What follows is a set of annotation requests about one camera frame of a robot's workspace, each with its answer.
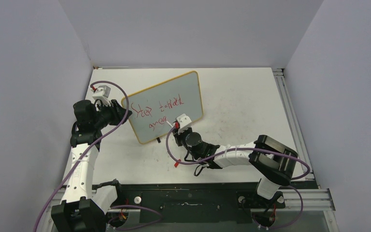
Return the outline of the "red marker cap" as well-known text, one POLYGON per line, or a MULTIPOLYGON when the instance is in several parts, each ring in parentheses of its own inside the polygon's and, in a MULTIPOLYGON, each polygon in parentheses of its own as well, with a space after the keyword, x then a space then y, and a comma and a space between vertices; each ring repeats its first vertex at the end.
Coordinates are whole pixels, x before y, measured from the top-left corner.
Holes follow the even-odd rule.
POLYGON ((174 164, 174 167, 177 168, 177 167, 179 166, 180 162, 181 162, 181 160, 179 159, 178 162, 176 162, 176 163, 174 164))

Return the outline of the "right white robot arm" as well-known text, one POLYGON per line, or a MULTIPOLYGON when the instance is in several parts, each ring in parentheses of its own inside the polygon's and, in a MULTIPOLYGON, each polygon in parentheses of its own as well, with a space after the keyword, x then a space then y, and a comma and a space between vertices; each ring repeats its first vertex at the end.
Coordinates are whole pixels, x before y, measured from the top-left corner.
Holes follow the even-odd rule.
POLYGON ((254 201, 260 207, 268 206, 281 186, 292 180, 298 154, 291 148, 267 135, 244 145, 214 145, 202 140, 191 128, 171 129, 178 146, 192 156, 187 165, 198 164, 209 169, 224 169, 229 166, 253 166, 263 177, 260 179, 254 201))

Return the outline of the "yellow framed whiteboard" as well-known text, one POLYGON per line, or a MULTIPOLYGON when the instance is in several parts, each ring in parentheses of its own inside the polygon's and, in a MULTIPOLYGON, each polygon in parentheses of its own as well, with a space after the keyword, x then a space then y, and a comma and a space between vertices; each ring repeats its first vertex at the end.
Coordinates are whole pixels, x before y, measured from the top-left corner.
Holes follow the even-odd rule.
POLYGON ((168 122, 186 114, 192 122, 204 115, 200 79, 196 71, 163 81, 123 97, 121 105, 129 109, 128 118, 140 144, 162 137, 170 130, 168 122))

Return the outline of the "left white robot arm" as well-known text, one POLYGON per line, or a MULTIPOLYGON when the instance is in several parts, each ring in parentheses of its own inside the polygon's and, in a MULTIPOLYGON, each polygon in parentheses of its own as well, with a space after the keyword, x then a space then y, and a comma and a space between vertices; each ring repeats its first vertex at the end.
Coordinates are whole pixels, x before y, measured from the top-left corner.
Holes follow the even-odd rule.
POLYGON ((132 112, 117 100, 109 105, 81 100, 73 105, 76 121, 71 130, 71 169, 65 180, 66 190, 60 204, 52 207, 51 218, 59 232, 103 232, 106 230, 108 203, 119 208, 125 201, 117 190, 118 181, 108 182, 104 194, 92 197, 92 181, 96 158, 100 152, 101 130, 124 124, 132 112))

